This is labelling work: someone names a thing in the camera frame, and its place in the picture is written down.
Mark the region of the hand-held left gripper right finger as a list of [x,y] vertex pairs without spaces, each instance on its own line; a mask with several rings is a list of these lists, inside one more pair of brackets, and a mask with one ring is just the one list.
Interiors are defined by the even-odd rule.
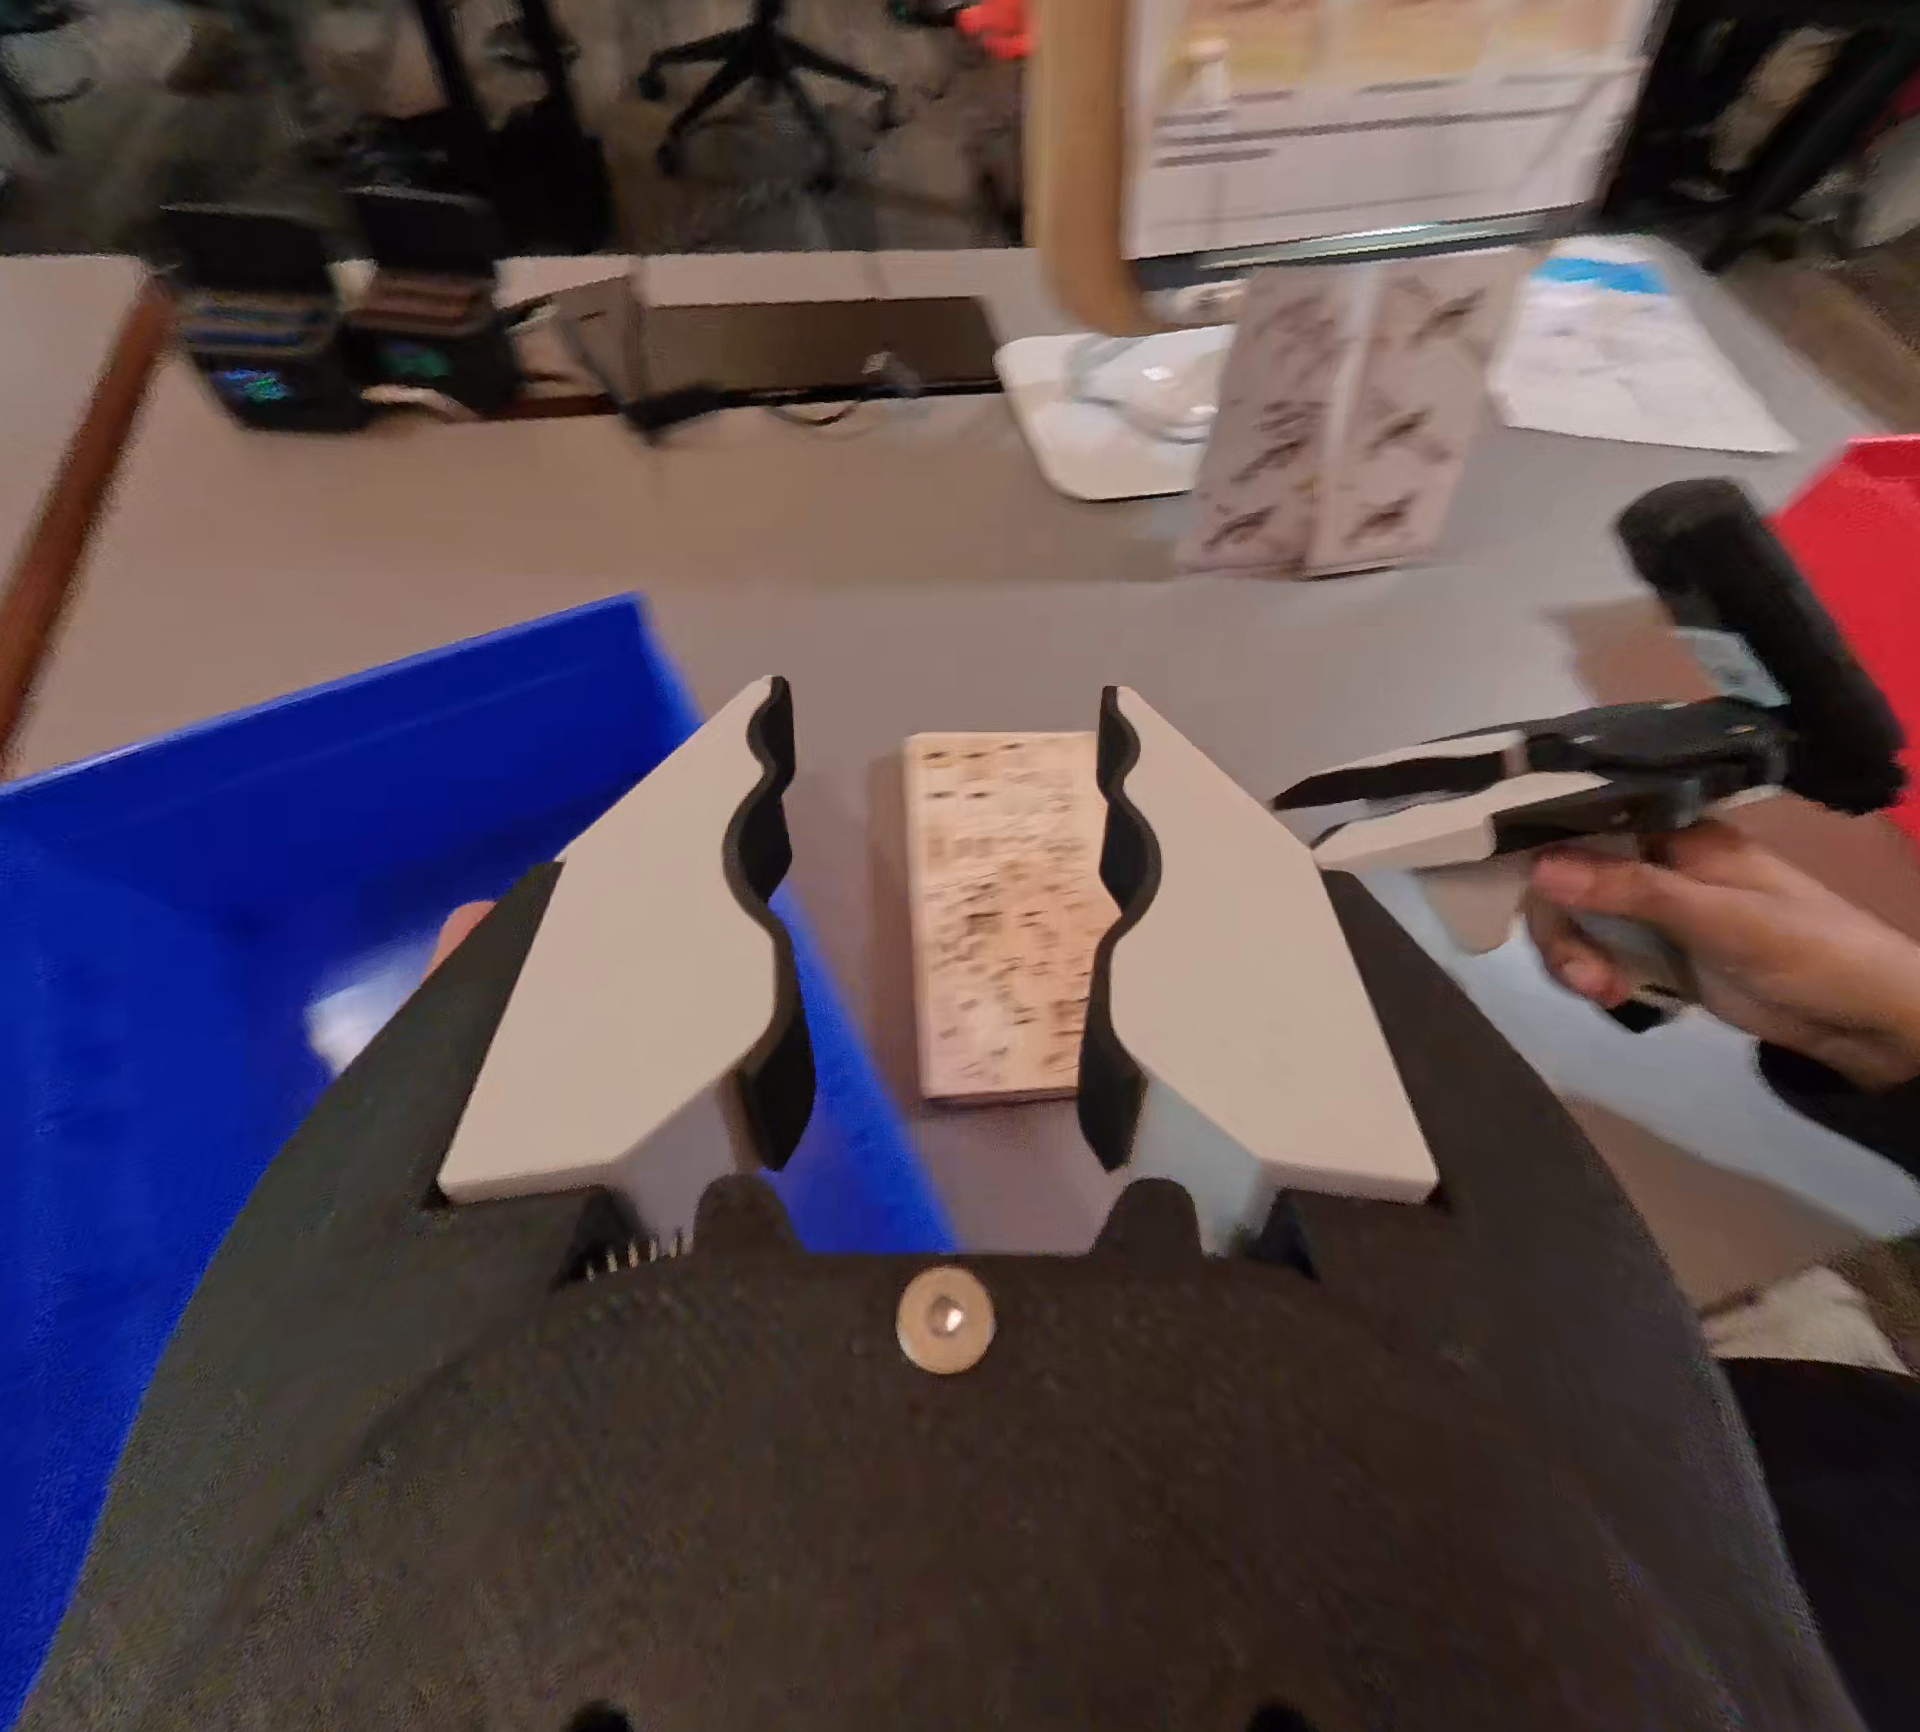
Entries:
[[1106,1187],[1174,1184],[1204,1255],[1294,1195],[1425,1207],[1441,1173],[1308,848],[1136,690],[1096,722],[1115,905],[1077,1122]]

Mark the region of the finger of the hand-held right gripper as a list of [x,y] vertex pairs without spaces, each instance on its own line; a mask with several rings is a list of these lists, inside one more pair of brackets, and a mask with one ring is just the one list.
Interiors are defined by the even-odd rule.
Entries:
[[1310,851],[1325,874],[1413,874],[1452,946],[1500,950],[1518,926],[1541,848],[1595,837],[1615,784],[1583,772],[1527,772],[1479,792],[1363,816]]
[[1532,770],[1529,728],[1449,736],[1323,769],[1271,801],[1281,814],[1431,804],[1482,794]]

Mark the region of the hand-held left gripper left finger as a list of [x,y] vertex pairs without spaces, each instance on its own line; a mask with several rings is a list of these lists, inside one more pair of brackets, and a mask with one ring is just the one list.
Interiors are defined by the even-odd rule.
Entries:
[[752,681],[559,856],[452,1132],[452,1205],[606,1193],[690,1240],[709,1188],[790,1164],[817,1063],[775,896],[796,710]]

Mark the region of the stack of wooden puzzle sheets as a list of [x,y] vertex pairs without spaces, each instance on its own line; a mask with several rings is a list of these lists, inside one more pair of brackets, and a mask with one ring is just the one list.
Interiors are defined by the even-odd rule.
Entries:
[[906,736],[900,777],[920,1097],[1072,1097],[1117,919],[1096,736]]

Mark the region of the person's right forearm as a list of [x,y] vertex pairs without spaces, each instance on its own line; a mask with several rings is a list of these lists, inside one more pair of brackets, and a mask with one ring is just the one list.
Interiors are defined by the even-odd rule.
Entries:
[[1864,1089],[1830,1067],[1770,1043],[1756,1046],[1756,1068],[1789,1111],[1916,1177],[1916,1075],[1898,1084]]

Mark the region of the person's right hand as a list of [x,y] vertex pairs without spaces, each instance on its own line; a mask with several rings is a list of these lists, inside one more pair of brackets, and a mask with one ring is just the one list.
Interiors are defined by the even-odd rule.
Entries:
[[1589,924],[1658,935],[1693,971],[1697,1004],[1748,1038],[1882,1094],[1918,1075],[1918,946],[1726,824],[1625,858],[1560,847],[1539,858],[1527,928],[1549,976],[1615,1013],[1636,987]]

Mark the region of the red plastic bin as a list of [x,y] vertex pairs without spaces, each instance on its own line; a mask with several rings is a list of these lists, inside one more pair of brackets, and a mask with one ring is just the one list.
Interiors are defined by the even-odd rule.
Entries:
[[1918,436],[1851,441],[1774,514],[1774,528],[1874,678],[1904,736],[1888,810],[1918,847]]

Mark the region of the printed instruction booklet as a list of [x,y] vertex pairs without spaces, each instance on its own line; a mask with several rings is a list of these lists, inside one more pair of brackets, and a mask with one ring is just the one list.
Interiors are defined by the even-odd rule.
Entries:
[[1274,264],[1245,286],[1173,549],[1181,572],[1323,578],[1426,558],[1545,247]]

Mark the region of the blue and white paper sheet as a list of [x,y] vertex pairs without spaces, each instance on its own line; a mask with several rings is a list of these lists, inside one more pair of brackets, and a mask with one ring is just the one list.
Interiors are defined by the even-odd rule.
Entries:
[[1515,430],[1756,458],[1797,449],[1674,272],[1633,239],[1568,239],[1545,257],[1491,390]]

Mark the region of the blue plastic bin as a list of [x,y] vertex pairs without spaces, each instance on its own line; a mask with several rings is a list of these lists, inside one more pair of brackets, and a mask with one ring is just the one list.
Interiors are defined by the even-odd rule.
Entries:
[[[786,675],[709,718],[768,675],[790,790]],[[789,878],[785,1168],[693,1238],[439,1188],[562,853],[709,718],[622,597],[5,789],[13,1728],[964,1715],[897,1328],[957,1237]]]

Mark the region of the white stand base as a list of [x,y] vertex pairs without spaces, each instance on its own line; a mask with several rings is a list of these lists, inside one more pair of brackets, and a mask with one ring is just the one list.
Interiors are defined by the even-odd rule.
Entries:
[[1210,444],[1236,328],[1033,335],[994,371],[1047,484],[1089,504],[1187,497]]

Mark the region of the long black box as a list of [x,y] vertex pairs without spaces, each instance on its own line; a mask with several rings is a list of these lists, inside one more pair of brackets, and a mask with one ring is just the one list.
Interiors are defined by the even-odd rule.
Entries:
[[1000,392],[977,298],[659,305],[632,281],[547,298],[550,326],[644,443],[733,412],[837,421],[878,403]]

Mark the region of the black battery charger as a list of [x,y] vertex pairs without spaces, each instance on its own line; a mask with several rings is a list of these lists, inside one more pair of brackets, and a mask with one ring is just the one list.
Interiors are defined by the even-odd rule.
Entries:
[[343,323],[362,390],[433,395],[482,418],[506,411],[523,367],[497,298],[493,206],[403,186],[353,189],[346,202],[371,266]]
[[169,205],[158,219],[179,345],[235,425],[353,434],[373,422],[325,233],[297,214],[216,205]]

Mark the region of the white poster board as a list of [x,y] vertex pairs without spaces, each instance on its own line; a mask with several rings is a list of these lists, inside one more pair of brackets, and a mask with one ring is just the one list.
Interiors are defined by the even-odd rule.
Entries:
[[1665,0],[1133,0],[1120,257],[1530,230],[1599,202]]

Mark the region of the person's black sweater torso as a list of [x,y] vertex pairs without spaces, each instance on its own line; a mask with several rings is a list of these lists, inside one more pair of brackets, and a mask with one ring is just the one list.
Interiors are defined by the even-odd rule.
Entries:
[[1722,1362],[1813,1619],[1861,1721],[1918,1726],[1918,1381]]

